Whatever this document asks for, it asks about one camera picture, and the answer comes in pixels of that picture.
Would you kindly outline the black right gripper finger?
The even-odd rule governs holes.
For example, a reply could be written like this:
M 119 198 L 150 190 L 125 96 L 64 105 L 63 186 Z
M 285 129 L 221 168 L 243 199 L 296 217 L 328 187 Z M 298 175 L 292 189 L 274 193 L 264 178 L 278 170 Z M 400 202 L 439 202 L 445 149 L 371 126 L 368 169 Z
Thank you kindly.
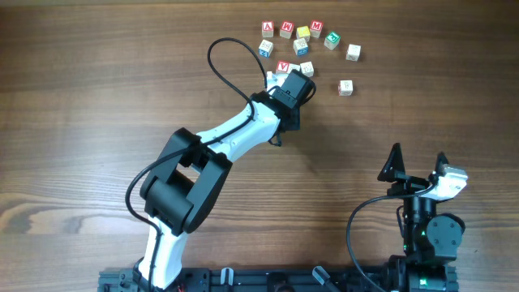
M 400 143 L 395 143 L 392 146 L 388 159 L 380 171 L 377 180 L 381 182 L 397 182 L 405 180 L 405 165 Z
M 443 173 L 445 165 L 448 164 L 448 158 L 445 156 L 444 152 L 439 152 L 437 154 L 436 162 L 435 162 L 435 172 Z

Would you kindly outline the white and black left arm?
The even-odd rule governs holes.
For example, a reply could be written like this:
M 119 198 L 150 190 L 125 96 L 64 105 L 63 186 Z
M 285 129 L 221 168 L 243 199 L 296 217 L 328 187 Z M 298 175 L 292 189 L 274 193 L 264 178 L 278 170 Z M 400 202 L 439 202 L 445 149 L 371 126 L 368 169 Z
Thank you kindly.
M 150 226 L 147 250 L 134 279 L 144 291 L 163 291 L 182 270 L 190 233 L 211 212 L 233 163 L 258 144 L 300 127 L 300 108 L 316 85 L 300 71 L 268 80 L 262 92 L 246 99 L 245 108 L 227 122 L 194 134 L 175 131 L 161 154 L 137 179 L 143 184 Z

